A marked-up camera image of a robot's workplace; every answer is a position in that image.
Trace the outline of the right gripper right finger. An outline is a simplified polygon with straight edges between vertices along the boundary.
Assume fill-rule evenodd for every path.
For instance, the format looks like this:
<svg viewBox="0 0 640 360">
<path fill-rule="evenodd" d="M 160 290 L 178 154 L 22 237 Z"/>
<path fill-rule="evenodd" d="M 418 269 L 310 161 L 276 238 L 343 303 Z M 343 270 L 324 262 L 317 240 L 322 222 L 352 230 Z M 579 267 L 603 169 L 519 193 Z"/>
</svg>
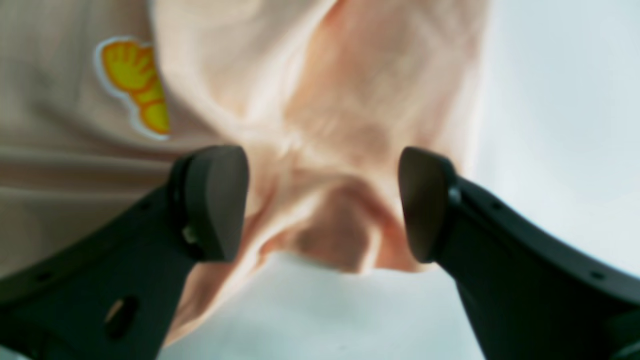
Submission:
<svg viewBox="0 0 640 360">
<path fill-rule="evenodd" d="M 455 281 L 487 360 L 637 360 L 640 282 L 547 234 L 451 162 L 398 162 L 407 241 Z"/>
</svg>

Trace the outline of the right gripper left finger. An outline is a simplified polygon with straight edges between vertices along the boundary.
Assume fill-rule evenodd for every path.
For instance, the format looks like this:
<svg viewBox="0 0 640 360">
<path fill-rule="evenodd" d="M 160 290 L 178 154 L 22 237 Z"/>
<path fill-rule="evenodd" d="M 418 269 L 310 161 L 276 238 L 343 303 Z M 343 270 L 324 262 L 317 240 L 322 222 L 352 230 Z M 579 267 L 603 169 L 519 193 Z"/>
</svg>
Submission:
<svg viewBox="0 0 640 360">
<path fill-rule="evenodd" d="M 2 355 L 155 360 L 194 266 L 236 257 L 249 178 L 240 146 L 190 153 L 114 221 L 2 280 Z"/>
</svg>

